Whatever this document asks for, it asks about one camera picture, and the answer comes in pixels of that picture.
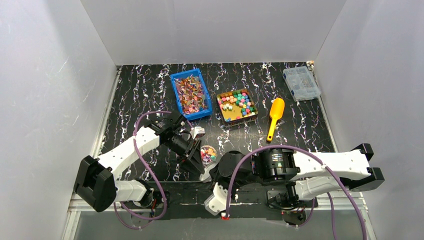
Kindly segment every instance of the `yellow plastic scoop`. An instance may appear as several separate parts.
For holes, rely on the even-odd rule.
[[[269,111],[269,116],[271,117],[271,126],[269,126],[268,136],[266,140],[271,142],[273,140],[274,131],[276,130],[277,120],[283,117],[284,112],[284,100],[281,98],[276,98],[274,103],[271,106],[271,111]]]

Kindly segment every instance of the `blue plastic bin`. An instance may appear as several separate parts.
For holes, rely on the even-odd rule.
[[[187,77],[190,77],[191,75],[193,75],[193,77],[198,77],[201,85],[203,87],[203,91],[204,91],[204,95],[206,96],[206,105],[207,105],[207,109],[203,110],[203,111],[199,111],[199,112],[195,112],[192,114],[184,114],[183,112],[183,106],[181,106],[181,102],[180,102],[180,97],[179,94],[177,92],[177,86],[175,85],[175,79],[185,79]],[[180,73],[174,73],[171,74],[171,83],[172,83],[172,88],[173,88],[173,92],[175,93],[175,97],[176,97],[176,104],[178,106],[178,111],[184,115],[184,117],[187,120],[194,120],[194,119],[199,119],[199,118],[203,118],[205,116],[210,116],[212,115],[212,103],[211,103],[211,97],[209,96],[208,93],[208,89],[206,88],[205,85],[205,81],[203,81],[203,77],[202,74],[200,72],[200,70],[198,68],[193,69],[193,70],[189,70],[189,71],[183,71]]]

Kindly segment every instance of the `white wall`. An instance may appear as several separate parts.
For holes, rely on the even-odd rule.
[[[308,61],[346,0],[81,0],[116,65]]]
[[[315,61],[340,151],[362,142],[385,182],[364,192],[378,239],[424,235],[424,2],[348,0]]]
[[[0,1],[1,239],[60,239],[115,74],[79,0]]]

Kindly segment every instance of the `clear plastic tray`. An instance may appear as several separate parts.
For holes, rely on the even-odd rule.
[[[306,66],[286,68],[282,77],[295,101],[316,99],[321,91]]]

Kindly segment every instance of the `black marble surface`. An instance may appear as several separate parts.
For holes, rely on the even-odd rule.
[[[333,152],[318,100],[294,101],[283,80],[285,68],[305,65],[304,62],[125,65],[117,84],[100,153],[106,153],[128,139],[142,113],[176,110],[170,75],[194,68],[200,69],[212,99],[216,94],[248,88],[258,108],[255,122],[229,129],[223,126],[216,101],[212,100],[214,114],[192,122],[206,129],[202,144],[213,146],[218,159],[230,150],[247,154],[268,144],[268,114],[272,100],[278,97],[284,99],[285,109],[272,144],[296,146],[311,152]],[[180,170],[176,154],[165,146],[144,156],[160,181],[199,180],[198,175]],[[121,180],[135,178],[152,180],[141,161],[136,161],[121,175]]]

